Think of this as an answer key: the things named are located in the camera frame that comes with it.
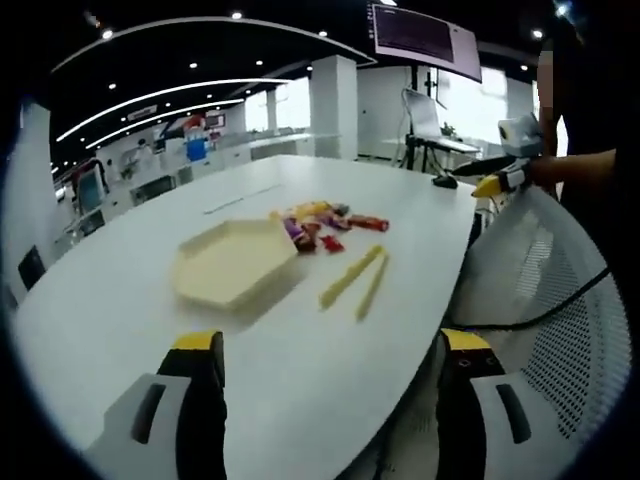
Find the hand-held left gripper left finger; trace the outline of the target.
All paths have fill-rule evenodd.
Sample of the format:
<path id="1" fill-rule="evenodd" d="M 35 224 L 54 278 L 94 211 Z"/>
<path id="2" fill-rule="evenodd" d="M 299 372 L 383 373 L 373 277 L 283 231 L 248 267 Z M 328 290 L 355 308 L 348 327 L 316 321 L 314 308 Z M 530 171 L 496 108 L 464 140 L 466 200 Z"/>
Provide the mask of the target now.
<path id="1" fill-rule="evenodd" d="M 106 411 L 85 451 L 104 479 L 225 479 L 224 338 L 179 337 Z"/>

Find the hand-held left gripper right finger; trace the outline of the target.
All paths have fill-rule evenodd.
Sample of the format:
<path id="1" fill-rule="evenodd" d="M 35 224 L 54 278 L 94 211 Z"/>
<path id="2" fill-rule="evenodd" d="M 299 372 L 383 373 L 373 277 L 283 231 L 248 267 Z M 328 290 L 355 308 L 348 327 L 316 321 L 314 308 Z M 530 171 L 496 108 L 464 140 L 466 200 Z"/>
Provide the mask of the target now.
<path id="1" fill-rule="evenodd" d="M 551 404 L 470 331 L 440 330 L 439 479 L 557 479 L 575 458 Z"/>

